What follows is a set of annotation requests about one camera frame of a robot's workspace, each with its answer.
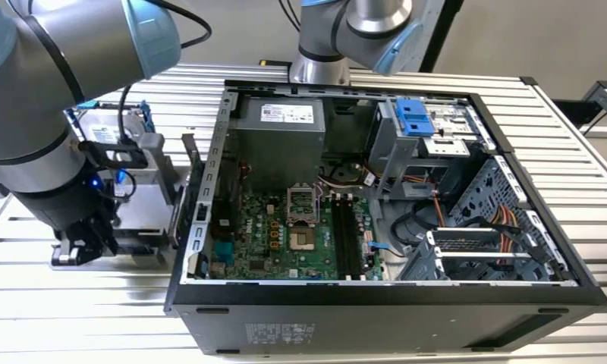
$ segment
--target orange wire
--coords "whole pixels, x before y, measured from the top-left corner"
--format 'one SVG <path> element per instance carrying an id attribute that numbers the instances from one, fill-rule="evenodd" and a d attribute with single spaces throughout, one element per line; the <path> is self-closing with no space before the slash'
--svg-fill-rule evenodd
<path id="1" fill-rule="evenodd" d="M 513 226 L 516 226 L 516 227 L 520 226 L 518 219 L 516 218 L 516 214 L 508 207 L 505 207 L 505 209 L 506 209 L 506 212 L 509 213 L 510 218 L 513 218 Z M 510 253 L 510 248 L 513 246 L 513 240 L 510 240 L 509 238 L 506 238 L 506 240 L 508 240 L 508 245 L 509 245 L 506 249 L 509 250 L 509 253 Z"/>
<path id="2" fill-rule="evenodd" d="M 437 185 L 434 185 L 434 207 L 437 208 L 437 215 L 438 215 L 438 226 L 445 227 L 446 226 L 446 221 L 444 220 L 444 213 L 442 213 L 442 207 L 438 204 L 438 197 L 437 197 Z"/>
<path id="3" fill-rule="evenodd" d="M 501 206 L 502 209 L 502 225 L 506 225 L 508 217 L 506 217 L 506 207 Z M 500 234 L 501 236 L 501 252 L 506 253 L 506 236 Z"/>

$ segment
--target ram slot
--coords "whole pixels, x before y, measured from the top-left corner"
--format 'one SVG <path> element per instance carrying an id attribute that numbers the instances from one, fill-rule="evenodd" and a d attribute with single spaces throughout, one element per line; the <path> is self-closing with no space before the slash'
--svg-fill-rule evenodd
<path id="1" fill-rule="evenodd" d="M 361 279 L 361 249 L 358 241 L 358 223 L 353 209 L 353 202 L 333 201 L 333 234 L 335 236 L 335 256 L 338 259 L 338 278 Z"/>

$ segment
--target sticker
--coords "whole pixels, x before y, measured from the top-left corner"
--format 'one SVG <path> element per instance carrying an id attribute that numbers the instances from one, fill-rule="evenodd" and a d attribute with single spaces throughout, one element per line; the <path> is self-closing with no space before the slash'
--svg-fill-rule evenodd
<path id="1" fill-rule="evenodd" d="M 374 185 L 374 182 L 375 182 L 375 174 L 373 174 L 371 172 L 369 172 L 369 175 L 367 177 L 365 178 L 365 184 L 371 187 Z"/>
<path id="2" fill-rule="evenodd" d="M 91 128 L 95 140 L 106 144 L 116 144 L 119 141 L 119 128 L 106 125 L 95 125 Z"/>
<path id="3" fill-rule="evenodd" d="M 315 334 L 315 324 L 246 324 L 250 344 L 310 344 Z"/>
<path id="4" fill-rule="evenodd" d="M 262 121 L 315 124 L 313 105 L 265 104 L 262 106 Z"/>

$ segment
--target aluminum table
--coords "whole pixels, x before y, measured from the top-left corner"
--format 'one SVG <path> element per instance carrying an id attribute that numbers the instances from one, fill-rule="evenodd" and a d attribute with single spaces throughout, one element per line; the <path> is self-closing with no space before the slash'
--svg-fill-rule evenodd
<path id="1" fill-rule="evenodd" d="M 286 82 L 285 67 L 179 65 L 132 87 L 148 101 L 166 153 L 189 163 L 181 136 L 207 157 L 225 79 Z M 540 86 L 518 77 L 353 72 L 357 87 L 480 93 L 564 230 L 607 294 L 607 164 Z M 116 102 L 119 93 L 102 100 Z M 521 362 L 606 363 L 607 310 L 517 352 L 469 356 L 203 356 L 166 317 L 170 272 L 54 271 L 52 231 L 14 199 L 0 201 L 0 362 Z"/>

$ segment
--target blue plastic latch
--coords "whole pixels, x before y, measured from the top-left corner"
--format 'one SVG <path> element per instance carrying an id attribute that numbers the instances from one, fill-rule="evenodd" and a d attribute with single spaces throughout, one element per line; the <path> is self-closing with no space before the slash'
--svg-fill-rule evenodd
<path id="1" fill-rule="evenodd" d="M 234 264 L 234 243 L 229 241 L 217 241 L 214 246 L 214 253 L 217 260 L 225 262 L 227 265 Z"/>
<path id="2" fill-rule="evenodd" d="M 377 248 L 377 249 L 389 249 L 389 244 L 386 243 L 377 243 L 375 241 L 370 241 L 369 242 L 369 246 L 371 248 Z"/>
<path id="3" fill-rule="evenodd" d="M 398 99 L 397 115 L 403 124 L 405 135 L 409 137 L 432 137 L 434 135 L 433 121 L 421 100 Z"/>
<path id="4" fill-rule="evenodd" d="M 151 113 L 151 106 L 146 100 L 140 103 L 140 109 L 144 112 L 144 129 L 147 133 L 155 133 L 154 114 Z"/>
<path id="5" fill-rule="evenodd" d="M 82 104 L 78 105 L 79 110 L 92 110 L 94 108 L 98 108 L 99 106 L 99 101 L 92 100 L 92 101 L 86 101 Z"/>

